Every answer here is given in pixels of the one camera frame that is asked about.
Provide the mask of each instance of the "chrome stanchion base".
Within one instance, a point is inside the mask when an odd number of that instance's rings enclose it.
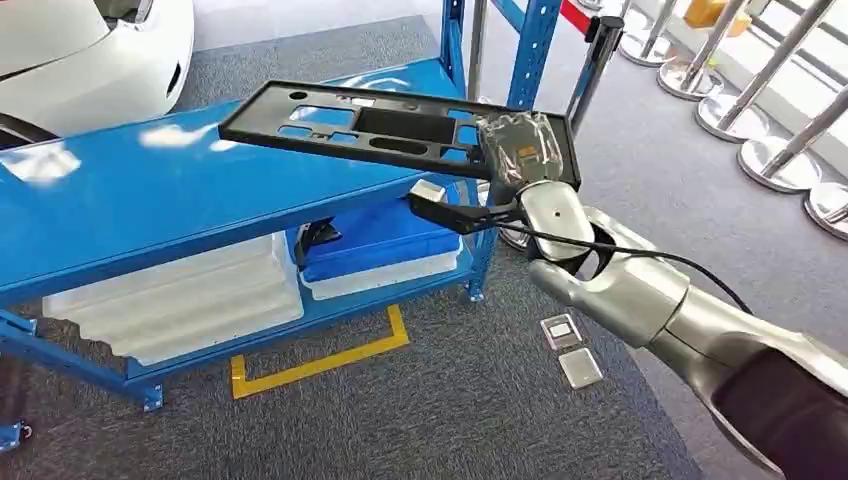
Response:
[[[804,192],[818,185],[821,181],[821,167],[806,153],[796,155],[771,177],[763,175],[766,164],[780,153],[786,144],[786,140],[778,137],[748,140],[742,144],[736,160],[742,171],[751,179],[781,193]]]
[[[750,138],[763,138],[768,135],[768,117],[759,108],[751,105],[742,111],[739,118],[727,129],[719,128],[718,123],[727,114],[735,95],[714,95],[698,103],[695,119],[698,125],[716,137],[728,142],[742,143]]]
[[[625,33],[618,44],[618,51],[624,58],[643,67],[659,67],[663,63],[673,60],[677,56],[671,41],[666,37],[659,37],[654,43],[654,48],[647,55],[642,55],[645,42],[648,40],[650,30]]]
[[[715,95],[724,89],[724,80],[712,69],[704,68],[700,78],[692,82],[688,89],[681,84],[689,68],[689,60],[675,59],[663,64],[657,72],[657,81],[666,92],[677,98],[696,102],[704,97]]]
[[[810,190],[804,209],[810,218],[825,231],[848,241],[848,218],[829,222],[828,215],[848,204],[848,187],[838,183],[822,183]]]
[[[530,242],[530,235],[521,232],[515,232],[513,230],[506,230],[503,228],[498,229],[498,237],[510,247],[518,250],[519,252],[527,251],[527,244]]]
[[[588,8],[594,12],[604,8],[603,0],[577,0],[577,3],[579,3],[580,6]]]

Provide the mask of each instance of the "caster wheel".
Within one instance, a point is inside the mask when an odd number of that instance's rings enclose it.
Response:
[[[34,430],[32,429],[32,425],[21,420],[21,441],[29,440],[32,437],[33,432]]]

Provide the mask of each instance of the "yellow floor tape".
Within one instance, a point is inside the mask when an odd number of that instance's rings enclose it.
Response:
[[[374,355],[388,352],[389,350],[408,344],[409,337],[406,334],[406,326],[403,324],[400,307],[389,305],[387,312],[389,314],[389,323],[392,326],[392,335],[390,337],[381,338],[371,343],[366,343],[365,345],[335,353],[329,357],[304,363],[303,365],[271,375],[248,380],[244,355],[232,357],[230,359],[230,366],[232,367],[233,377],[233,398],[239,399],[255,393],[264,392],[265,390],[296,382],[303,378],[311,377],[312,375],[326,372],[342,365],[358,362],[363,358],[373,357]]]

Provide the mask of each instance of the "black cable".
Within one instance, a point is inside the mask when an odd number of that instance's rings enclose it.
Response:
[[[713,283],[719,286],[724,292],[739,305],[739,308],[749,314],[753,315],[754,312],[748,307],[742,298],[730,288],[729,285],[721,281],[714,273],[707,270],[706,267],[701,266],[697,262],[693,260],[689,260],[686,257],[681,257],[680,255],[675,255],[673,253],[659,252],[656,250],[643,250],[641,248],[627,248],[627,247],[619,247],[618,245],[610,245],[608,243],[596,243],[596,242],[585,242],[583,240],[577,240],[574,238],[560,237],[557,235],[551,235],[549,233],[539,232],[533,230],[531,228],[519,227],[517,225],[512,225],[504,222],[494,222],[494,225],[505,230],[513,230],[515,232],[524,233],[526,235],[530,235],[532,237],[542,238],[545,240],[550,240],[552,242],[560,242],[567,243],[569,245],[575,245],[577,247],[586,247],[596,251],[605,251],[605,252],[619,252],[619,253],[627,253],[630,255],[635,255],[639,257],[654,257],[654,258],[665,258],[667,260],[673,260],[675,262],[680,262],[684,265],[688,265],[695,270],[701,272],[705,277],[709,278]]]

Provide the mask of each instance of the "red barrier tape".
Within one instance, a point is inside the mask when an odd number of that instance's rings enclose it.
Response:
[[[571,22],[571,24],[574,25],[574,28],[579,30],[580,33],[585,35],[586,31],[589,30],[589,17],[581,12],[576,5],[571,3],[571,0],[562,0],[562,6],[559,9],[559,13],[561,13],[566,20]]]

